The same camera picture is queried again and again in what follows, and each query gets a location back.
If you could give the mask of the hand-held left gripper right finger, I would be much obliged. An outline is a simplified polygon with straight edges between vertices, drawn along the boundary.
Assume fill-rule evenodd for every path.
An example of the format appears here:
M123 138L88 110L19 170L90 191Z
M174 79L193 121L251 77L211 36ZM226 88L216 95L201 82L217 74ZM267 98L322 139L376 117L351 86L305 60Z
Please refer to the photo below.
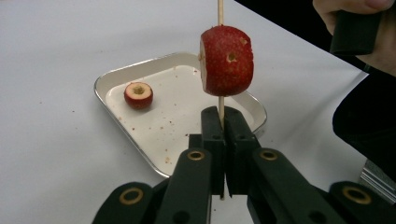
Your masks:
M225 107L224 134L226 140L225 173L229 194L231 197L247 195L250 184L251 151L259 146L259 142L250 130L243 114L228 106Z

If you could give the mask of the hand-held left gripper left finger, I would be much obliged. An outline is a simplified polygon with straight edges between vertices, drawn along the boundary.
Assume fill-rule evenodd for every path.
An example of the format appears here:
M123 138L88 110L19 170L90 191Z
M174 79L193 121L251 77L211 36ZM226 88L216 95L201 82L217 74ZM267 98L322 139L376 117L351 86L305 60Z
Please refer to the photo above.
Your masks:
M219 113L215 106L210 106L201 112L201 132L189 136L189 147L202 148L211 154L212 194L223 196L225 141L219 121Z

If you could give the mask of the square metal tray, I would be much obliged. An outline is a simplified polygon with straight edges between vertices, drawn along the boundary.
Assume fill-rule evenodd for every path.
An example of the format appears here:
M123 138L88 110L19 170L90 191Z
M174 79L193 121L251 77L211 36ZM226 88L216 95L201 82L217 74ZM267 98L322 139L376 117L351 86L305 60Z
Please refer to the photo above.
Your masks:
M152 104L141 110L127 105L125 88L143 82L153 89ZM96 79L94 91L155 172L175 169L189 136L201 131L201 111L218 99L203 92L198 57L178 52L125 66Z

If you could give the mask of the silver metal rail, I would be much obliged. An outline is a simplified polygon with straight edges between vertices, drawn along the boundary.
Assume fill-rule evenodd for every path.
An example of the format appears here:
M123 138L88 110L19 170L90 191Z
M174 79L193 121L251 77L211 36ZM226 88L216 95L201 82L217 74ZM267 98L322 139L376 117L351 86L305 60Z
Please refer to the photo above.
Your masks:
M390 204L396 204L396 182L372 161L367 160L365 162L359 183L377 193Z

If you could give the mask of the wooden skewer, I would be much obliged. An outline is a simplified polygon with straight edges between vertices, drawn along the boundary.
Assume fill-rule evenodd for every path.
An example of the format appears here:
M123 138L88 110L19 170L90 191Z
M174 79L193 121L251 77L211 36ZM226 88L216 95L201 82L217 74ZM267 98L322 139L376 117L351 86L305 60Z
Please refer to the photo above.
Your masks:
M223 0L217 0L218 3L218 26L223 25L224 23L224 13L223 13ZM224 130L224 97L220 96L218 97L218 112L219 112L219 121L220 121L220 126L221 129ZM223 192L220 194L219 198L224 201L224 189Z

